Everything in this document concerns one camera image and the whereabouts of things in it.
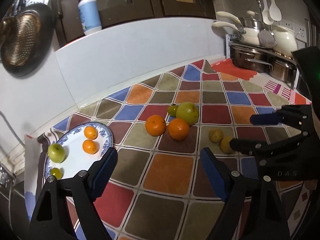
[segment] spatula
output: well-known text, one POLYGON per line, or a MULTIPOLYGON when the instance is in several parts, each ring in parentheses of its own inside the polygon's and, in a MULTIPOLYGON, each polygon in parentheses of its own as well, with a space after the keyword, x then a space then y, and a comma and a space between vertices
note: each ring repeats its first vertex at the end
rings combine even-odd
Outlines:
POLYGON ((275 0, 271 0, 269 12, 272 19, 274 19, 275 21, 281 21, 282 19, 281 12, 278 6, 276 5, 275 0))
POLYGON ((271 25, 273 24, 273 19, 270 16, 267 0, 263 0, 263 5, 264 5, 263 11, 262 11, 263 22, 267 25, 271 25))

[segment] kitchen counter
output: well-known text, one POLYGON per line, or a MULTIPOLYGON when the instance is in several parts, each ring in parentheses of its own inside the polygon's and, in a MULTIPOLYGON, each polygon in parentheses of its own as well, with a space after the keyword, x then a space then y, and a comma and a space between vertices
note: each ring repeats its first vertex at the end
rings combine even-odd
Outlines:
MULTIPOLYGON (((110 236, 121 240, 137 237, 204 240, 223 202, 210 186, 199 161, 199 151, 209 147, 231 170, 238 170, 246 177, 257 177, 254 157, 238 152, 223 154, 209 141, 209 130, 215 127, 232 137, 268 142, 297 134, 297 130, 284 125, 254 127, 250 124, 252 114, 272 112, 289 104, 292 98, 295 101, 301 97, 293 91, 294 96, 288 100, 277 95, 284 91, 282 85, 276 85, 276 89, 271 85, 270 80, 254 71, 234 67, 231 60, 212 66, 206 60, 199 60, 107 94, 78 109, 38 138, 43 152, 39 165, 35 162, 39 170, 35 169, 36 173, 30 176, 37 178, 37 187, 34 191, 25 188, 29 217, 35 195, 44 182, 48 144, 81 123, 98 121, 111 129, 114 147, 118 150, 118 164, 102 197, 95 202, 110 236), (192 101, 200 110, 199 121, 190 127, 187 139, 178 142, 167 132, 159 137, 146 133, 144 123, 149 116, 159 114, 168 123, 172 117, 167 115, 167 107, 184 101, 192 101)), ((310 193, 299 181, 277 182, 276 186, 285 203, 292 233, 302 218, 310 193), (296 204, 302 194, 304 201, 296 204)), ((244 228, 249 201, 244 203, 237 236, 244 228)), ((77 237, 84 240, 72 200, 68 201, 68 207, 77 237)))

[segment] white plate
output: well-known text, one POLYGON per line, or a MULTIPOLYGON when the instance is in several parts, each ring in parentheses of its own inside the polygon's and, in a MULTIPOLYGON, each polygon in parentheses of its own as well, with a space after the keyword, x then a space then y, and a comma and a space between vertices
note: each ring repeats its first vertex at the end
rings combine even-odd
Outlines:
POLYGON ((46 156, 44 178, 50 176, 52 168, 59 168, 62 171, 62 178, 72 178, 81 170, 88 170, 93 162, 98 161, 106 153, 109 147, 113 146, 113 137, 111 130, 99 122, 87 122, 65 133, 58 141, 66 152, 66 158, 62 163, 54 163, 46 156), (93 126, 98 131, 98 137, 93 140, 99 145, 99 150, 95 154, 85 153, 82 149, 82 143, 87 139, 84 136, 84 129, 87 126, 93 126))

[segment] electrical outlet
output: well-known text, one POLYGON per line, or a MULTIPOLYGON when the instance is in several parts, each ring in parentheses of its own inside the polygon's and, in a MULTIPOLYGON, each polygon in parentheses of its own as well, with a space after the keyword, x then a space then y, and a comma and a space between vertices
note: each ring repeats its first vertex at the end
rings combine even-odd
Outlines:
POLYGON ((307 32, 306 32, 306 27, 300 24, 295 23, 293 25, 293 31, 296 35, 296 39, 307 42, 307 32))
POLYGON ((287 28, 289 28, 289 29, 292 29, 292 22, 291 22, 291 21, 282 19, 282 20, 280 21, 280 25, 282 25, 282 26, 284 26, 284 27, 287 27, 287 28))

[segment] cabinet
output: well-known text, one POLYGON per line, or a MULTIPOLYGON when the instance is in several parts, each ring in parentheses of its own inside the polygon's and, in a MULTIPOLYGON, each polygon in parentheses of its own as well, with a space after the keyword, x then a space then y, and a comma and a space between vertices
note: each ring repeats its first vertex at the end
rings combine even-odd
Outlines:
MULTIPOLYGON (((80 0, 52 0, 60 46, 81 36, 80 0)), ((212 0, 97 0, 102 28, 140 19, 191 16, 215 18, 212 0)))

